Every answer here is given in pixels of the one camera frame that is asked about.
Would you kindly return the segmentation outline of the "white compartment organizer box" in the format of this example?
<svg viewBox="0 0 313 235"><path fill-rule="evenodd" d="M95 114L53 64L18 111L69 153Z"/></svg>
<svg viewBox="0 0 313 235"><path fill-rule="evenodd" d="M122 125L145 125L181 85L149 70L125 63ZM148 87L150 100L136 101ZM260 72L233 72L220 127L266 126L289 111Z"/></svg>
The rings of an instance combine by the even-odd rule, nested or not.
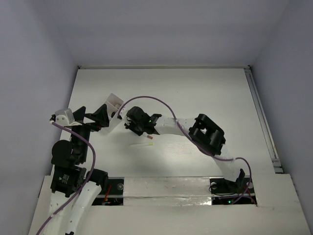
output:
<svg viewBox="0 0 313 235"><path fill-rule="evenodd" d="M123 103L124 101L113 93L111 93L106 99L105 104L107 105L109 118L109 126L104 129L106 133L110 133L121 122L121 119L117 117L117 112Z"/></svg>

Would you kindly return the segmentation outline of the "white pencil yellow tip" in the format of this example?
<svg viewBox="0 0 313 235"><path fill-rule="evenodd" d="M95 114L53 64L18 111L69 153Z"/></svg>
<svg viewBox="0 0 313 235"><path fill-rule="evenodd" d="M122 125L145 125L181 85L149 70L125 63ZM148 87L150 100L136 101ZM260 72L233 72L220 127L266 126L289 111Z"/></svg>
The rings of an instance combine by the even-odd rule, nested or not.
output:
<svg viewBox="0 0 313 235"><path fill-rule="evenodd" d="M130 144L129 147L146 147L146 146L153 146L154 143L137 143L137 144Z"/></svg>

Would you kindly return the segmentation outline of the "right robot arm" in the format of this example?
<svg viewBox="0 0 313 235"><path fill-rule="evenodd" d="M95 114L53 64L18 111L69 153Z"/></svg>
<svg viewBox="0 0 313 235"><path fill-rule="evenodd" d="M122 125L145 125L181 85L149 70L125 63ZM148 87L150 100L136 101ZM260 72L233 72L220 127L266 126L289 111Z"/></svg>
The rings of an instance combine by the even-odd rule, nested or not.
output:
<svg viewBox="0 0 313 235"><path fill-rule="evenodd" d="M243 186L245 173L234 163L226 146L224 131L207 115L174 119L161 114L150 116L140 107L134 106L127 111L125 118L125 128L138 136L177 135L190 138L202 153L213 156L220 168L223 179L217 184L217 189L236 192Z"/></svg>

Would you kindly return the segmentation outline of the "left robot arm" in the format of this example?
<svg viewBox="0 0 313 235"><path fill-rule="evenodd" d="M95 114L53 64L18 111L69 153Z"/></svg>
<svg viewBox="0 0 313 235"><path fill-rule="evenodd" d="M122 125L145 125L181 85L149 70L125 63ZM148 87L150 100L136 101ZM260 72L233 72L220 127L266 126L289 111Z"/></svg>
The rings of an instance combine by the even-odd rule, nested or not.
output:
<svg viewBox="0 0 313 235"><path fill-rule="evenodd" d="M75 112L61 109L50 118L50 124L70 133L69 140L59 140L52 147L49 217L37 231L39 235L77 235L98 194L110 190L108 173L81 167L87 160L88 150L96 159L95 149L89 142L91 132L109 126L107 105L94 113L86 113L82 106Z"/></svg>

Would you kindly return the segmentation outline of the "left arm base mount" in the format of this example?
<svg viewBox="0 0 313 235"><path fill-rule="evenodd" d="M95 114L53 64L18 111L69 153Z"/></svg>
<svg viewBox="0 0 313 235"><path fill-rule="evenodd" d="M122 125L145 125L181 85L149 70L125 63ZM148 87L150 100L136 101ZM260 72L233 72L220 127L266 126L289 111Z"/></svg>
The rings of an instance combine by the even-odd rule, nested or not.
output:
<svg viewBox="0 0 313 235"><path fill-rule="evenodd" d="M93 206L122 206L124 203L124 178L109 178L106 191L100 192L94 199Z"/></svg>

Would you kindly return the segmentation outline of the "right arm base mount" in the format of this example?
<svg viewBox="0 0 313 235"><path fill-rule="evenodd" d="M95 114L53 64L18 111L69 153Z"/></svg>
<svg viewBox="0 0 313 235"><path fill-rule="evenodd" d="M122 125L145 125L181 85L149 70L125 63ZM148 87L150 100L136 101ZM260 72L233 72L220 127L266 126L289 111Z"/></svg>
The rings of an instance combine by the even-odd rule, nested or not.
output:
<svg viewBox="0 0 313 235"><path fill-rule="evenodd" d="M253 182L241 169L235 182L224 178L211 178L209 191L212 205L257 205Z"/></svg>

